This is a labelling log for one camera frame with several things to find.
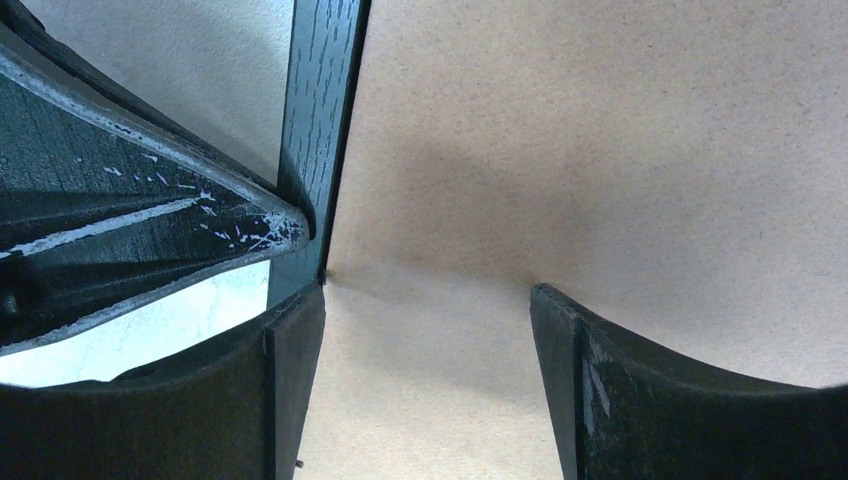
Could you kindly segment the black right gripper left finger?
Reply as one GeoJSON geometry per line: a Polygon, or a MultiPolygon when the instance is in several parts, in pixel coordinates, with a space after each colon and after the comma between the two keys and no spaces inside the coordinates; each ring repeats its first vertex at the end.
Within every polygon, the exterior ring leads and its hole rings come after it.
{"type": "Polygon", "coordinates": [[[325,325],[313,284],[108,382],[1,389],[5,479],[290,479],[325,325]]]}

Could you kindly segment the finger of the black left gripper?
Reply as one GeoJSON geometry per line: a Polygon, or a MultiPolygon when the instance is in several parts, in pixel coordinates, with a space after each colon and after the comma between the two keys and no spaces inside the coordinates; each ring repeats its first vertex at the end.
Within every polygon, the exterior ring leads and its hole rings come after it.
{"type": "Polygon", "coordinates": [[[1,3],[1,22],[25,44],[37,51],[39,57],[64,71],[77,84],[85,85],[109,105],[121,111],[123,115],[132,114],[156,127],[167,138],[189,148],[193,153],[202,155],[220,166],[237,172],[239,175],[256,182],[264,189],[269,191],[274,189],[271,182],[260,178],[258,174],[239,164],[231,156],[185,129],[109,78],[70,47],[51,37],[40,20],[22,2],[3,1],[1,3]]]}
{"type": "Polygon", "coordinates": [[[1,50],[1,351],[57,343],[219,273],[302,249],[305,215],[1,50]]]}

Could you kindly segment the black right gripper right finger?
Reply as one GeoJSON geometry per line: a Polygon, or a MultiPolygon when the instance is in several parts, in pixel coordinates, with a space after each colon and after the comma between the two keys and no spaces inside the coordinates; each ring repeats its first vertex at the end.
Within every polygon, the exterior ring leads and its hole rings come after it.
{"type": "Polygon", "coordinates": [[[567,479],[843,479],[847,389],[721,369],[612,323],[551,285],[530,295],[567,479]]]}

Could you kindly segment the brown frame backing board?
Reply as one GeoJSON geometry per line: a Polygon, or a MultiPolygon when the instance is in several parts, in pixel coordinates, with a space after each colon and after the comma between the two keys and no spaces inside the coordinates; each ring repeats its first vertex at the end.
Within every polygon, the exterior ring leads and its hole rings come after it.
{"type": "Polygon", "coordinates": [[[560,478],[539,282],[844,383],[846,3],[374,2],[298,477],[560,478]]]}

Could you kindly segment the black picture frame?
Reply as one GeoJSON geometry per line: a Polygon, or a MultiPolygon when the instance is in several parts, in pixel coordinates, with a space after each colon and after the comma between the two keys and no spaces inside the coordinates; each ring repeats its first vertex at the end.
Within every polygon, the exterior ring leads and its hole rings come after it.
{"type": "Polygon", "coordinates": [[[326,279],[370,6],[361,0],[294,4],[276,190],[303,210],[310,241],[272,259],[270,306],[326,279]]]}

